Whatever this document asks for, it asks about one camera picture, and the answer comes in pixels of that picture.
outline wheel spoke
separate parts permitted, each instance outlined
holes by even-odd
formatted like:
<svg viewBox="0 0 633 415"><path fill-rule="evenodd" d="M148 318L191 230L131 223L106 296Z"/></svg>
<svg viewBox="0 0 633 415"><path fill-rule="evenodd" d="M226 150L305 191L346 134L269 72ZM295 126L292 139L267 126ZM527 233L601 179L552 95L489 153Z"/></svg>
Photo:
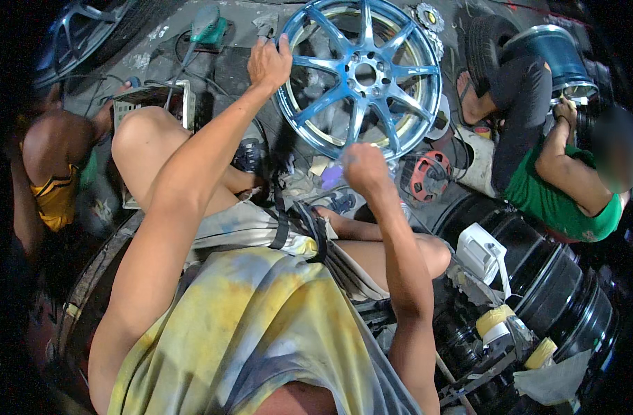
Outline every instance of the wheel spoke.
<svg viewBox="0 0 633 415"><path fill-rule="evenodd" d="M335 26L333 22L329 21L328 17L319 10L316 10L313 6L307 6L305 10L307 11L307 15L310 19L315 21L317 25L321 26L321 29L326 32L330 40L335 43L337 51L341 54L346 54L346 51L351 47L351 42L346 39L339 29L337 29L337 26Z"/></svg>
<svg viewBox="0 0 633 415"><path fill-rule="evenodd" d="M383 122L383 127L385 128L385 135L388 137L390 150L393 151L394 154L401 148L401 144L399 143L399 137L397 136L397 129L395 128L395 123L393 122L393 116L390 113L390 108L388 108L388 104L385 100L378 100L373 104L376 109L377 115L381 122Z"/></svg>
<svg viewBox="0 0 633 415"><path fill-rule="evenodd" d="M75 59L79 59L81 57L81 51L79 50L79 46L72 41L72 32L69 28L69 20L66 20L65 23L63 23L63 28L65 28L67 47L72 51L72 56L74 56Z"/></svg>
<svg viewBox="0 0 633 415"><path fill-rule="evenodd" d="M370 0L360 0L360 39L358 43L363 46L374 44L374 32L371 26Z"/></svg>
<svg viewBox="0 0 633 415"><path fill-rule="evenodd" d="M308 105L303 111L295 114L292 119L298 126L305 124L317 113L323 111L328 105L346 98L349 95L348 89L341 84L330 88L325 94L321 95L316 101Z"/></svg>
<svg viewBox="0 0 633 415"><path fill-rule="evenodd" d="M84 15L93 20L101 20L107 23L116 22L116 17L111 12L99 11L95 7L92 6L82 6L81 4L76 5L74 8L74 12L79 13L80 15Z"/></svg>
<svg viewBox="0 0 633 415"><path fill-rule="evenodd" d="M387 41L387 43L383 46L383 49L390 52L391 54L395 54L395 52L397 52L397 49L399 49L401 44L404 43L404 40L409 37L413 29L415 28L415 23L413 23L413 21L409 21L409 24L404 26L404 28L395 35L395 37Z"/></svg>
<svg viewBox="0 0 633 415"><path fill-rule="evenodd" d="M409 107L410 110L412 110L413 112L418 114L420 117L424 118L425 120L431 119L431 115L422 107L422 105L420 105L420 103L417 102L415 98L408 95L406 92L404 92L403 89L398 87L396 84L389 88L388 95L390 95L392 98L395 98L395 100L400 101L402 104Z"/></svg>
<svg viewBox="0 0 633 415"><path fill-rule="evenodd" d="M339 71L337 71L339 61L335 59L320 59L312 56L295 55L293 56L293 64L320 69L321 71L330 72L331 74L339 74Z"/></svg>
<svg viewBox="0 0 633 415"><path fill-rule="evenodd" d="M438 74L438 67L436 66L393 66L393 74L397 78L404 76L418 76L418 75L436 75Z"/></svg>
<svg viewBox="0 0 633 415"><path fill-rule="evenodd" d="M349 132L346 135L346 144L344 144L345 147L357 141L360 135L360 128L362 127L362 120L365 117L365 111L369 105L369 101L364 98L354 100L354 108L349 120Z"/></svg>

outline masking tape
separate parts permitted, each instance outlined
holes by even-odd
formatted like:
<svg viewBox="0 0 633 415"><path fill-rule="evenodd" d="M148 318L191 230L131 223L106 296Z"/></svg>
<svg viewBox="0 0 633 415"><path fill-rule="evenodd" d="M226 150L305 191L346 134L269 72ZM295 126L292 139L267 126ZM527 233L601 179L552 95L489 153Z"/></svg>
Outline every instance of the masking tape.
<svg viewBox="0 0 633 415"><path fill-rule="evenodd" d="M473 132L478 134L480 137L485 137L487 139L492 138L492 130L489 127L475 127Z"/></svg>
<svg viewBox="0 0 633 415"><path fill-rule="evenodd" d="M515 315L510 306L503 304L493 310L487 311L476 321L476 329L481 337L484 337L498 323L503 323L509 316Z"/></svg>
<svg viewBox="0 0 633 415"><path fill-rule="evenodd" d="M539 369L549 357L553 356L554 352L558 349L556 343L554 343L549 337L542 339L542 342L537 346L536 350L531 353L524 366L527 369Z"/></svg>

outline paint stain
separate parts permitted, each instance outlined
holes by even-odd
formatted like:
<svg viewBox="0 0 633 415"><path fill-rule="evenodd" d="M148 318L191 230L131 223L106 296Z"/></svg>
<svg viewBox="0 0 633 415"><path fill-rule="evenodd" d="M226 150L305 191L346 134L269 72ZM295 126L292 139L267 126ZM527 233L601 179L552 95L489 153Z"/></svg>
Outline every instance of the paint stain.
<svg viewBox="0 0 633 415"><path fill-rule="evenodd" d="M150 53L135 54L132 58L134 59L134 67L141 71L144 71L150 63Z"/></svg>
<svg viewBox="0 0 633 415"><path fill-rule="evenodd" d="M152 32L148 33L148 38L150 40L155 40L157 38L157 35L160 33L160 30L162 30L162 25L157 25L157 27L155 29L153 29Z"/></svg>

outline wheel rim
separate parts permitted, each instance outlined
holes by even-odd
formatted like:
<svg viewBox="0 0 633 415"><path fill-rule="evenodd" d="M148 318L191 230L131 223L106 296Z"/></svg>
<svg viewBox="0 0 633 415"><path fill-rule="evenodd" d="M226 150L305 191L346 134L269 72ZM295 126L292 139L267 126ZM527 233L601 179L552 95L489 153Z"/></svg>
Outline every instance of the wheel rim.
<svg viewBox="0 0 633 415"><path fill-rule="evenodd" d="M348 30L352 18L357 28ZM432 128L442 87L438 61L422 30L393 4L315 0L282 31L289 37L294 68L277 101L298 135L321 153L338 158L346 146L370 142L392 160L411 151ZM343 31L357 32L356 38L349 40ZM317 35L326 38L326 47L317 47L323 44ZM309 48L314 56L300 54ZM307 86L300 78L304 74ZM330 87L305 98L316 78L329 79L316 82L317 88L319 82Z"/></svg>
<svg viewBox="0 0 633 415"><path fill-rule="evenodd" d="M73 1L63 7L49 28L45 49L36 67L35 87L44 87L70 73L104 43L116 29L132 1L94 7Z"/></svg>

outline gear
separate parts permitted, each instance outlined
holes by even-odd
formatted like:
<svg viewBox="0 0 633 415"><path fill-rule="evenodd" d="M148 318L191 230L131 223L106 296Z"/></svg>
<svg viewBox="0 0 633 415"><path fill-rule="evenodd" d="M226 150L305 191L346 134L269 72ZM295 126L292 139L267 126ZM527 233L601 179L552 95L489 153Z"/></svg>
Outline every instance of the gear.
<svg viewBox="0 0 633 415"><path fill-rule="evenodd" d="M434 54L437 57L437 61L440 62L443 58L443 42L440 41L437 34L433 31L425 29L423 32L425 33L425 36L427 36L427 40L429 40L429 45L432 45L434 48Z"/></svg>
<svg viewBox="0 0 633 415"><path fill-rule="evenodd" d="M434 33L441 33L443 31L445 22L438 10L436 10L431 4L418 4L415 14L418 15L418 20L423 26L425 26L426 29L433 31Z"/></svg>

